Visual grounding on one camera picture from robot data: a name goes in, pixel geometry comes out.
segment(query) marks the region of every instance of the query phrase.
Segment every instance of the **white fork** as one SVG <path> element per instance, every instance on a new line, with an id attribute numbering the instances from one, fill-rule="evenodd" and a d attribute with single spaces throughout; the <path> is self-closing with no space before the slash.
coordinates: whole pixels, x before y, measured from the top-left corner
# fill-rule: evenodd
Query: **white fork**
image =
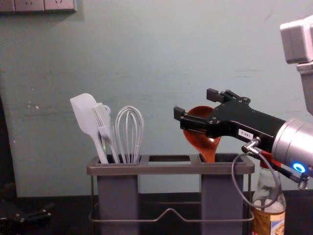
<path id="1" fill-rule="evenodd" d="M 93 112 L 95 113 L 95 116 L 98 121 L 99 126 L 98 130 L 101 137 L 110 145 L 114 162 L 120 163 L 118 155 L 116 153 L 114 136 L 112 133 L 111 117 L 108 113 L 108 110 L 104 107 L 102 103 L 98 103 L 94 106 Z"/>

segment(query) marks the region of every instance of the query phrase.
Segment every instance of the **wooden spoon bowl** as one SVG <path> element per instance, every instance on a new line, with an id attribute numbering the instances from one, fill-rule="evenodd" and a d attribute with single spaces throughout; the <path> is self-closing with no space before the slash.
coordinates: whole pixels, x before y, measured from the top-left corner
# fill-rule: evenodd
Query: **wooden spoon bowl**
<path id="1" fill-rule="evenodd" d="M 188 114 L 200 116 L 202 118 L 208 118 L 212 113 L 213 108 L 209 106 L 197 106 L 191 109 Z M 203 133 L 198 133 L 195 131 L 184 130 L 184 135 L 186 139 L 191 143 L 196 150 L 198 150 L 207 163 L 215 162 L 215 152 L 221 137 L 215 139 L 208 138 Z"/>

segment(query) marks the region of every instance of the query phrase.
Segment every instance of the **utensil holder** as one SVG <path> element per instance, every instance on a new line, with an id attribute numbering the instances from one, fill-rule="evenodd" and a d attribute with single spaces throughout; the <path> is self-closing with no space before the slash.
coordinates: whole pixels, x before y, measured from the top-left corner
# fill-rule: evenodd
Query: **utensil holder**
<path id="1" fill-rule="evenodd" d="M 231 180 L 231 164 L 237 154 L 216 154 L 215 163 L 203 163 L 199 155 L 143 155 L 138 164 L 100 164 L 97 157 L 87 166 L 91 176 L 91 207 L 89 215 L 93 224 L 101 225 L 101 235 L 145 235 L 140 224 L 157 226 L 163 217 L 172 213 L 185 226 L 201 235 L 239 235 L 243 223 L 253 220 L 253 214 L 243 218 L 243 200 Z M 149 162 L 174 162 L 173 164 L 149 164 Z M 235 165 L 238 185 L 243 189 L 244 175 L 248 175 L 248 194 L 251 196 L 251 174 L 254 163 L 242 156 Z M 138 175 L 198 174 L 201 176 L 201 212 L 194 218 L 186 218 L 168 207 L 159 216 L 141 218 L 138 193 Z M 94 216 L 93 177 L 97 177 L 100 219 Z"/>

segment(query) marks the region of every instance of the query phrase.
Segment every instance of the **painted wall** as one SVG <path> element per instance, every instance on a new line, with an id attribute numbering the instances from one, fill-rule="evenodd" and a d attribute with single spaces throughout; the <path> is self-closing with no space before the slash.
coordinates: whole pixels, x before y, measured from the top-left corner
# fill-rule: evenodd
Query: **painted wall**
<path id="1" fill-rule="evenodd" d="M 79 1 L 72 15 L 1 16 L 0 93 L 18 195 L 89 193 L 86 164 L 96 151 L 69 102 L 81 93 L 113 116 L 125 105 L 139 108 L 144 154 L 195 153 L 173 107 L 215 106 L 205 100 L 209 87 L 250 97 L 262 112 L 313 122 L 279 32 L 281 23 L 312 13 L 309 0 L 92 0 Z M 223 138 L 219 151 L 241 145 Z M 198 179 L 146 177 L 141 190 L 194 191 Z M 283 188 L 296 185 L 284 180 Z"/>

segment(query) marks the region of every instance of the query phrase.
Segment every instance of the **electrical socket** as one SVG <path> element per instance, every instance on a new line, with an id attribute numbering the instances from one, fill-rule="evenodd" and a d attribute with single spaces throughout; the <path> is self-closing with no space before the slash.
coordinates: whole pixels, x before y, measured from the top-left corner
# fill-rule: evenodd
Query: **electrical socket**
<path id="1" fill-rule="evenodd" d="M 15 11 L 44 11 L 44 0 L 15 0 Z"/>
<path id="2" fill-rule="evenodd" d="M 76 11 L 76 1 L 74 0 L 45 0 L 45 10 L 65 10 Z"/>
<path id="3" fill-rule="evenodd" d="M 0 0 L 0 12 L 13 12 L 14 0 Z"/>

